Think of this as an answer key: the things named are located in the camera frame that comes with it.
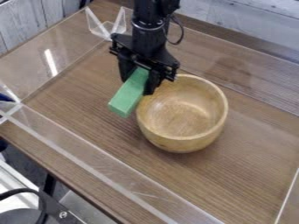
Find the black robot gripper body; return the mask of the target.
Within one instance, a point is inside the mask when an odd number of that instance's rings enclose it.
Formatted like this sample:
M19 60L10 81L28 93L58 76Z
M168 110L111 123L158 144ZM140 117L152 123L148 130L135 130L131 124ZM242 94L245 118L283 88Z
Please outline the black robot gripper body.
M174 81L180 62L170 54L166 43L170 41L167 34L170 21L159 20L155 24L132 20L132 34L111 35L112 54L132 54L135 70L142 67L148 72L158 70L163 75L163 80Z

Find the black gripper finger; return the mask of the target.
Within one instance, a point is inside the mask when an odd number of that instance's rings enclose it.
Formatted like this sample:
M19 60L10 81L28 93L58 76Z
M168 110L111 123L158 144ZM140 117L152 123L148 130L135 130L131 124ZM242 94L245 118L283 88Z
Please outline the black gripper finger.
M132 54L119 54L118 65L119 65L120 79L123 82L126 82L136 69Z
M155 93L155 89L160 86L162 81L162 73L158 70L151 70L144 83L144 95L152 95Z

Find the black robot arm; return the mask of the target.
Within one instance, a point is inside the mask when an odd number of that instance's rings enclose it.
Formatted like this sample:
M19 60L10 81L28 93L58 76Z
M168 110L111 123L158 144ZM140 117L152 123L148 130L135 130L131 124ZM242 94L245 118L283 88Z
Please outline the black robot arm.
M111 34L110 52L116 55L120 79L127 81L142 67L147 72L143 95L152 95L164 80L174 81L180 67L179 60L167 50L166 43L179 45L182 36L172 42L167 35L171 22L183 25L174 12L180 0L135 0L131 17L132 34Z

